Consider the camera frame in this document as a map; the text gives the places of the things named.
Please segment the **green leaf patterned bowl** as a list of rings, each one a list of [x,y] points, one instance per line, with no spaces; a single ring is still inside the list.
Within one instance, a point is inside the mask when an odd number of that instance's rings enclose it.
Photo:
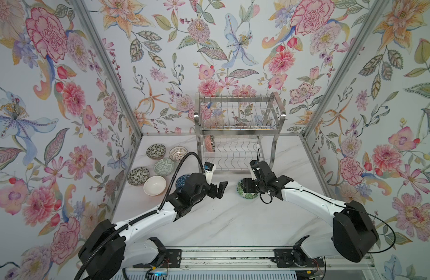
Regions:
[[[238,183],[237,183],[237,193],[239,194],[240,197],[245,198],[247,200],[254,200],[256,198],[259,197],[258,193],[248,193],[245,192],[243,190],[243,185],[244,185],[244,180],[241,179]]]

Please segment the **blue patterned bowl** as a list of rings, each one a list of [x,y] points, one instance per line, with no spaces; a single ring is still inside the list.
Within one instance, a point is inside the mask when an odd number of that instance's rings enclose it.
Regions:
[[[177,178],[176,182],[175,182],[175,188],[177,190],[181,190],[185,185],[186,179],[188,179],[189,177],[190,177],[190,174],[186,174],[186,175],[182,175],[179,178]]]

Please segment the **pink bowl dark floral inside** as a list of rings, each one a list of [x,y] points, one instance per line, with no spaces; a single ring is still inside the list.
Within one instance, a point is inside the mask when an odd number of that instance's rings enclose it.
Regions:
[[[215,139],[213,135],[206,135],[204,137],[204,146],[209,153],[215,152]]]

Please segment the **stainless steel dish rack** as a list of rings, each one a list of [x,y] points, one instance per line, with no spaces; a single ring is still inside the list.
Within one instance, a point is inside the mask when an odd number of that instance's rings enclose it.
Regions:
[[[277,92],[259,96],[195,96],[197,153],[226,174],[246,174],[252,160],[273,166],[286,111]],[[204,137],[213,135],[215,152]]]

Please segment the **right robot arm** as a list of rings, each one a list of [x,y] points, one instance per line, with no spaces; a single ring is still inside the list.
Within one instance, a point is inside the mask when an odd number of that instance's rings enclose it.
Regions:
[[[361,203],[344,203],[313,192],[288,176],[277,177],[265,161],[252,160],[249,170],[251,177],[244,179],[244,192],[266,194],[297,205],[330,227],[327,233],[305,235],[293,245],[290,255],[298,266],[329,256],[359,263],[377,243],[378,233]]]

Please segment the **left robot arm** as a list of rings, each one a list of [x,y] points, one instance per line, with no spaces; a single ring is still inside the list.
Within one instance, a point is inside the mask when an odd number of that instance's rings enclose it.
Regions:
[[[82,262],[77,280],[109,280],[119,270],[161,260],[163,244],[149,234],[188,214],[205,197],[223,198],[227,181],[212,184],[206,175],[193,173],[185,185],[168,194],[157,207],[134,218],[112,223],[101,221],[78,253]]]

